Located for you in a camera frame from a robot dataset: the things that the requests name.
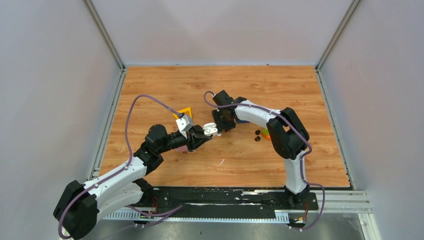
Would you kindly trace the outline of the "white earbud charging case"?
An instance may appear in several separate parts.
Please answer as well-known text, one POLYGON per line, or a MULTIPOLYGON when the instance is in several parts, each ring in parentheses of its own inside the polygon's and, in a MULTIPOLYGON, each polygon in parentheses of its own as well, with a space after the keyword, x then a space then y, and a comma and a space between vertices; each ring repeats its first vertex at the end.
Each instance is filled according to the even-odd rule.
POLYGON ((206 136, 213 137, 213 136, 216 136, 216 135, 218 135, 218 134, 219 134, 219 133, 218 133, 217 124, 216 124, 216 123, 214 123, 214 122, 210 122, 210 123, 205 124, 205 125, 202 127, 202 129, 203 129, 203 133, 204 133, 206 136))

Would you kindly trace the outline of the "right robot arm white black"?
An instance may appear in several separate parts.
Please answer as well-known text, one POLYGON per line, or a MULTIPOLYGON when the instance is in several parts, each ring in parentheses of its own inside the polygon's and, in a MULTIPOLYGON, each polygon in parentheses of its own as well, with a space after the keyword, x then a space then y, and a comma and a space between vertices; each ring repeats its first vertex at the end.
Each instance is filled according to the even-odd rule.
POLYGON ((304 158, 311 150, 309 133, 296 112, 290 107, 272 109, 244 97, 233 98, 225 90, 213 94, 212 100, 212 117, 219 132, 234 129, 237 121, 267 129, 273 149, 284 161, 286 204, 292 209, 301 207, 310 192, 304 158))

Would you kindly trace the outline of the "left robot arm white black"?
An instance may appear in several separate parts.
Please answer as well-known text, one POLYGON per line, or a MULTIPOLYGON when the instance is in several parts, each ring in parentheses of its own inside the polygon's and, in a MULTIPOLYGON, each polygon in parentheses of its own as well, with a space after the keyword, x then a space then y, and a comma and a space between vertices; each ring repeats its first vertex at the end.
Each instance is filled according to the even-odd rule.
POLYGON ((67 184, 53 211, 60 238, 82 239, 97 222, 122 207, 149 206, 153 193, 143 178, 164 161, 162 153, 180 147, 194 152, 217 132, 214 123, 189 125, 172 133, 161 124, 153 125, 140 148, 123 164, 96 179, 67 184))

